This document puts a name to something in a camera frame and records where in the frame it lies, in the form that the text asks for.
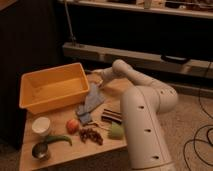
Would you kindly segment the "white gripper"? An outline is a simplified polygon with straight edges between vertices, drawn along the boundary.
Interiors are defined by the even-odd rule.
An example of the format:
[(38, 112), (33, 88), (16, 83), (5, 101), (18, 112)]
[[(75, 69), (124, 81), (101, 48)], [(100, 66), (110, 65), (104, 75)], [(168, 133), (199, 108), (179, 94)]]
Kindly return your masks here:
[(115, 78), (114, 72), (112, 68), (105, 68), (102, 70), (87, 70), (89, 74), (100, 74), (102, 80), (98, 82), (98, 88), (102, 89), (105, 86), (105, 82), (110, 82)]

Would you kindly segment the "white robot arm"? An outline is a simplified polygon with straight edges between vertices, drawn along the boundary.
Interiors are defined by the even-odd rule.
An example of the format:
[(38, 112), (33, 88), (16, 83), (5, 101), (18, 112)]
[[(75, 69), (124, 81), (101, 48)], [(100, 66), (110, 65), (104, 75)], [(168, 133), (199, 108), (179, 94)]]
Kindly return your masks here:
[(92, 73), (101, 77), (101, 87), (120, 78), (133, 84), (120, 99), (131, 171), (176, 171), (157, 118), (158, 113), (169, 112), (178, 103), (176, 90), (120, 59)]

